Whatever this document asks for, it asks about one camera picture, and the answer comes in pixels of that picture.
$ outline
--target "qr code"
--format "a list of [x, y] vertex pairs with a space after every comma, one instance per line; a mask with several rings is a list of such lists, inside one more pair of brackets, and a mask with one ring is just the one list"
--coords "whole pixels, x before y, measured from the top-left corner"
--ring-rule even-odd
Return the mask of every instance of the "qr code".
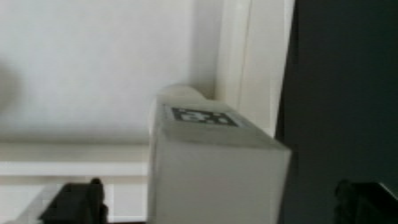
[[183, 108], [171, 108], [171, 111], [178, 121], [238, 127], [238, 123], [226, 113]]

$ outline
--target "black object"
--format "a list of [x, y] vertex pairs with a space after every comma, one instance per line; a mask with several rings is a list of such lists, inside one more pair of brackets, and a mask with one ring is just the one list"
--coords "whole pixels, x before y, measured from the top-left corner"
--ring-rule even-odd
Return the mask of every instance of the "black object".
[[45, 224], [107, 224], [101, 180], [89, 184], [68, 183], [39, 217]]
[[339, 182], [336, 224], [398, 224], [398, 201], [380, 183]]
[[398, 1], [297, 0], [277, 140], [283, 224], [331, 224], [341, 179], [398, 186]]

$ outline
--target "black panel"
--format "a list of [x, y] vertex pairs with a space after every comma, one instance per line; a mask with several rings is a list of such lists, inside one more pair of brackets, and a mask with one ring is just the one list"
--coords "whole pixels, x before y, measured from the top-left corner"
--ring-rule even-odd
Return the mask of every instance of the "black panel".
[[281, 222], [331, 224], [339, 180], [398, 185], [398, 1], [297, 1], [277, 139]]

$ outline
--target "white door frame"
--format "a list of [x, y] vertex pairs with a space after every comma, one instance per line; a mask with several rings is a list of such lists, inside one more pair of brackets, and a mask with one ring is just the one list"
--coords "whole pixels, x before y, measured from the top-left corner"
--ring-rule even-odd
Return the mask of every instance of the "white door frame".
[[274, 136], [293, 0], [226, 0], [217, 100]]

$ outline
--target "white box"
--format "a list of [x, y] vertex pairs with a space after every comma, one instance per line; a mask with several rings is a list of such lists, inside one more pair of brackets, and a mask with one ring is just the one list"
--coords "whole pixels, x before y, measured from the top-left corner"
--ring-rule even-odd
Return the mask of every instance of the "white box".
[[164, 96], [149, 224], [276, 224], [292, 151], [219, 102]]

